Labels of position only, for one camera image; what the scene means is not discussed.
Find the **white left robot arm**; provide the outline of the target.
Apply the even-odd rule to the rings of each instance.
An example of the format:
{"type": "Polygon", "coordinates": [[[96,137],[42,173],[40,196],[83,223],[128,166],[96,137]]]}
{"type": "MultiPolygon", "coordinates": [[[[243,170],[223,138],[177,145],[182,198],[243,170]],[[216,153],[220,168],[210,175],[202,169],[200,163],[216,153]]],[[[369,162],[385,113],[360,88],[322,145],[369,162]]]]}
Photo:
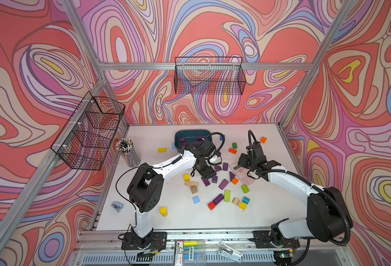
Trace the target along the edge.
{"type": "Polygon", "coordinates": [[[221,157],[220,148],[205,138],[197,146],[186,146],[182,151],[158,164],[147,163],[139,166],[128,188],[130,202],[136,208],[136,225],[132,233],[139,239],[145,239],[153,231],[151,210],[158,205],[166,181],[177,174],[192,170],[200,174],[202,180],[214,176],[214,166],[221,157]]]}

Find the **pen holder cup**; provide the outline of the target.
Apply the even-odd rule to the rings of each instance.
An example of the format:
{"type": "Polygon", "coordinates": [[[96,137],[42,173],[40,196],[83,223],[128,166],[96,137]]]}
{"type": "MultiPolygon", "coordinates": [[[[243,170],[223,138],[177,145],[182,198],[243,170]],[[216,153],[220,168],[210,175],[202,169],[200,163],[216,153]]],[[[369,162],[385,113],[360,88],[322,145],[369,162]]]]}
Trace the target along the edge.
{"type": "Polygon", "coordinates": [[[121,154],[129,167],[140,165],[141,158],[138,155],[132,140],[125,138],[120,139],[116,143],[116,150],[121,154]]]}

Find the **yellow wooden cylinder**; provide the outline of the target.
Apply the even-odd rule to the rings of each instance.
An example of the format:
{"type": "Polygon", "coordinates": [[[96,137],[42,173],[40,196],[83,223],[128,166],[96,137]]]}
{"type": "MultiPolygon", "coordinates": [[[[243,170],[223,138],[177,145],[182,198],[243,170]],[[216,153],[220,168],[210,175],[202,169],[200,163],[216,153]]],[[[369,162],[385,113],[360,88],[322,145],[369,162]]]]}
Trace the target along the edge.
{"type": "Polygon", "coordinates": [[[160,213],[163,217],[167,217],[168,216],[168,210],[166,207],[161,207],[160,209],[160,213]]]}

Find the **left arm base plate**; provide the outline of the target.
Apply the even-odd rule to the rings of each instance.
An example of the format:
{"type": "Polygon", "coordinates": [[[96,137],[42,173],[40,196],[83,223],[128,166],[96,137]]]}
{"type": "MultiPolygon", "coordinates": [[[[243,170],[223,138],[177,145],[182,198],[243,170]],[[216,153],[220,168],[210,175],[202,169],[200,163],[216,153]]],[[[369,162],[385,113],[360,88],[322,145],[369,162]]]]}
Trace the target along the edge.
{"type": "Polygon", "coordinates": [[[137,236],[135,232],[127,232],[118,236],[122,241],[122,250],[156,250],[161,251],[166,248],[167,232],[150,232],[145,237],[137,236]]]}

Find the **light blue wooden cube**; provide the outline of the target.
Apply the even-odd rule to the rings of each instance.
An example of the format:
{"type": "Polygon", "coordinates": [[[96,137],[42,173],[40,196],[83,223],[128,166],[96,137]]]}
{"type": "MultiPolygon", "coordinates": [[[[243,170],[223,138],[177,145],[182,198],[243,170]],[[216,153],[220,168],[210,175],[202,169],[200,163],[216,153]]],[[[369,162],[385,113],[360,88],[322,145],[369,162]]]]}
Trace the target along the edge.
{"type": "Polygon", "coordinates": [[[194,203],[194,204],[198,204],[198,203],[200,202],[200,199],[199,199],[198,196],[194,196],[194,197],[192,198],[192,200],[193,200],[193,203],[194,203]]]}

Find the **red wooden cube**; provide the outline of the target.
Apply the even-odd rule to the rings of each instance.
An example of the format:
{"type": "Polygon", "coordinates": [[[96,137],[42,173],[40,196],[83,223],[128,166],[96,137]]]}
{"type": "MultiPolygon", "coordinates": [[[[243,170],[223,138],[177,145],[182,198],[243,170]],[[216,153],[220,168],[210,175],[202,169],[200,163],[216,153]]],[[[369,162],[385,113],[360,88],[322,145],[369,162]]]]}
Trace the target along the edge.
{"type": "Polygon", "coordinates": [[[208,204],[208,208],[212,211],[216,207],[216,204],[212,201],[208,204]]]}

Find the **marker box front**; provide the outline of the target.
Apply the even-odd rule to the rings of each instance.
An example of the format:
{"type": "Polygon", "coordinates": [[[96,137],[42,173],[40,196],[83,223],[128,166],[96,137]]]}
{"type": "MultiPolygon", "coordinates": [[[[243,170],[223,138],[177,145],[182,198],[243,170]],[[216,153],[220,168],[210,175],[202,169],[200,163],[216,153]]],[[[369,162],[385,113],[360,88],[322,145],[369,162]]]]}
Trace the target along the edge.
{"type": "Polygon", "coordinates": [[[205,241],[175,241],[174,266],[205,266],[205,241]]]}

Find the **natural wood small block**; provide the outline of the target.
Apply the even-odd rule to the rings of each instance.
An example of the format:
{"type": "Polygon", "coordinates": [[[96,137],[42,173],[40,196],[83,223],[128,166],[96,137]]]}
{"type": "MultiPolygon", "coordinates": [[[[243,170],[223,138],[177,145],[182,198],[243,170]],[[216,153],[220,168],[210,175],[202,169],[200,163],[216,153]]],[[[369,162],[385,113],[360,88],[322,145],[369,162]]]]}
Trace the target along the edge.
{"type": "Polygon", "coordinates": [[[192,193],[193,195],[198,193],[198,188],[197,188],[196,186],[191,186],[191,187],[190,187],[190,190],[191,190],[191,193],[192,193]]]}

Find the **yellow small cube front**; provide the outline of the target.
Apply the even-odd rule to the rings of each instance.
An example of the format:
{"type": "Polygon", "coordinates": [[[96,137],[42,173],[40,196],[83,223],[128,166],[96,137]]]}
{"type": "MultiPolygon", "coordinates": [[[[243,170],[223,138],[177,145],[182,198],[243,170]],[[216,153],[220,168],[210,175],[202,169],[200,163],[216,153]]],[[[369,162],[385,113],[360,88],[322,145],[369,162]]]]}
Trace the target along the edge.
{"type": "Polygon", "coordinates": [[[246,206],[247,206],[247,204],[244,202],[240,202],[240,204],[239,204],[239,208],[242,209],[243,211],[246,210],[246,206]]]}

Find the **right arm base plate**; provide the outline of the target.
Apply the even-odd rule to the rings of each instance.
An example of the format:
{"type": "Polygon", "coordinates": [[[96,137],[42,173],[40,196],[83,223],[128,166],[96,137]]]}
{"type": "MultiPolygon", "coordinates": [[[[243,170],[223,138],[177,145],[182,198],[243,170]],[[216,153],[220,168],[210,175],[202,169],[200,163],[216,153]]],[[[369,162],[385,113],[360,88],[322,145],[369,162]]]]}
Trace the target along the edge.
{"type": "Polygon", "coordinates": [[[300,242],[296,238],[284,238],[279,231],[254,231],[253,238],[249,241],[254,242],[256,248],[292,248],[297,249],[300,247],[300,242]]]}

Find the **natural wood cylinder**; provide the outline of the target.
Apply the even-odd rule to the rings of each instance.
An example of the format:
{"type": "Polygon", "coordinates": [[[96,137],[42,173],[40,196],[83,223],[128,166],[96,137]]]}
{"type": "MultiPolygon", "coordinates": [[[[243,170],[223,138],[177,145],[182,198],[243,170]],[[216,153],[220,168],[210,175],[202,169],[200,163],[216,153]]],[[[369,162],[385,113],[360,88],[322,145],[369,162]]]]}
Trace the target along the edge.
{"type": "Polygon", "coordinates": [[[240,203],[240,200],[239,200],[238,198],[234,197],[233,200],[232,200],[232,203],[233,203],[234,205],[238,206],[239,203],[240,203]]]}

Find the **purple prism near calculator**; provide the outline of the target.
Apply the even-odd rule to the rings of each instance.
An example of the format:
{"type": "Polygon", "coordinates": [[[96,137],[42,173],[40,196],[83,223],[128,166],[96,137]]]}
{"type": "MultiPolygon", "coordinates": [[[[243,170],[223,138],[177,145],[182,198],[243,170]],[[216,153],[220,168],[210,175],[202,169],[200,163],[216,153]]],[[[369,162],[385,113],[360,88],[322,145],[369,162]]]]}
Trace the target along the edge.
{"type": "Polygon", "coordinates": [[[229,171],[229,181],[232,182],[234,178],[235,178],[235,174],[232,171],[229,171]]]}

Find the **green cylinder near calculator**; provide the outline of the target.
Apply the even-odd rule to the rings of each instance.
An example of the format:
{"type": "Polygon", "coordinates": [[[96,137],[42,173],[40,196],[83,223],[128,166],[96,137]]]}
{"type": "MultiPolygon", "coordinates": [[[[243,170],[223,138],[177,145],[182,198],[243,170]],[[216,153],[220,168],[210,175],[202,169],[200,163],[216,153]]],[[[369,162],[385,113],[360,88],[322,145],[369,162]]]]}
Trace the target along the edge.
{"type": "Polygon", "coordinates": [[[243,185],[242,186],[242,191],[244,194],[248,194],[250,192],[249,188],[247,187],[247,185],[243,185]]]}

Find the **clear plastic stapler front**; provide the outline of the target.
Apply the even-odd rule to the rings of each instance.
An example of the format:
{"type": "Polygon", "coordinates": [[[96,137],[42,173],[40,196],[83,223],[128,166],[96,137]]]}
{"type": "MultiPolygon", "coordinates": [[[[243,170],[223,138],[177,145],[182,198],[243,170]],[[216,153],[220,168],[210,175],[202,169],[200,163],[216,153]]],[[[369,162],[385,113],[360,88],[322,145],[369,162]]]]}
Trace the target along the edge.
{"type": "Polygon", "coordinates": [[[236,250],[224,242],[220,242],[218,255],[236,263],[241,263],[243,260],[242,252],[236,250]]]}

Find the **light green rectangular block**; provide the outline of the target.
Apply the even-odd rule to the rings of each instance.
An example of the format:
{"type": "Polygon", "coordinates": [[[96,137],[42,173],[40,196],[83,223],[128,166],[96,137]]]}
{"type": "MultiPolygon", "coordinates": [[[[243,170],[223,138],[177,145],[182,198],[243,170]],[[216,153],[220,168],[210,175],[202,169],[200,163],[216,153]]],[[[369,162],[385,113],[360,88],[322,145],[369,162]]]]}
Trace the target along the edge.
{"type": "Polygon", "coordinates": [[[224,201],[225,202],[230,202],[231,198],[231,191],[230,190],[225,190],[224,191],[224,201]]]}

